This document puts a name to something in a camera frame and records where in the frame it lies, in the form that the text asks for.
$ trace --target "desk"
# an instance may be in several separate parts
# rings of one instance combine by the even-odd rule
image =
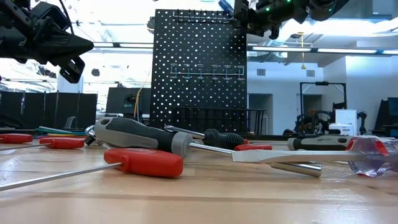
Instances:
[[[0,184],[100,166],[104,150],[3,151]],[[397,223],[398,174],[323,170],[316,179],[193,152],[179,179],[112,169],[0,192],[0,223]]]

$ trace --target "black screwdriver handle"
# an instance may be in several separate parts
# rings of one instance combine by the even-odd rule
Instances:
[[[317,138],[296,139],[290,138],[287,147],[290,150],[304,149],[309,151],[344,151],[352,136],[320,136]]]
[[[235,133],[219,133],[215,129],[207,129],[203,143],[207,146],[234,150],[236,146],[244,144],[244,139]]]
[[[94,127],[98,139],[117,147],[143,147],[187,156],[191,135],[170,133],[127,118],[101,118]]]

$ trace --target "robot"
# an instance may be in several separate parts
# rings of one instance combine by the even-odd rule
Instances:
[[[247,0],[236,0],[231,21],[243,32],[263,36],[271,30],[271,39],[279,35],[281,23],[295,19],[303,23],[308,15],[324,21],[339,11],[349,0],[260,0],[256,10]],[[85,67],[80,55],[94,44],[73,33],[67,10],[40,2],[30,8],[30,0],[0,0],[0,58],[13,58],[19,63],[34,59],[40,64],[60,66],[60,74],[70,83],[78,83]]]

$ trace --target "wooden table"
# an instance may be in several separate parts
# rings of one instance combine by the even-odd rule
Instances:
[[[0,152],[0,184],[104,164],[105,148]],[[398,174],[321,179],[194,152],[181,178],[105,170],[0,192],[0,223],[397,223]]]

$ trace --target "red screwdriver handle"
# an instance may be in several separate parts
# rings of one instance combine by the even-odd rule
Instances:
[[[20,144],[32,141],[33,136],[30,134],[0,134],[1,143]]]
[[[236,146],[234,148],[235,151],[246,151],[246,150],[272,150],[272,146],[268,144],[243,144],[240,146]]]
[[[40,144],[48,144],[46,145],[52,149],[78,149],[85,146],[84,139],[76,139],[76,138],[43,138],[40,139]]]
[[[122,162],[117,169],[123,172],[153,177],[176,178],[183,171],[181,156],[153,149],[110,149],[104,153],[104,160],[108,164]]]

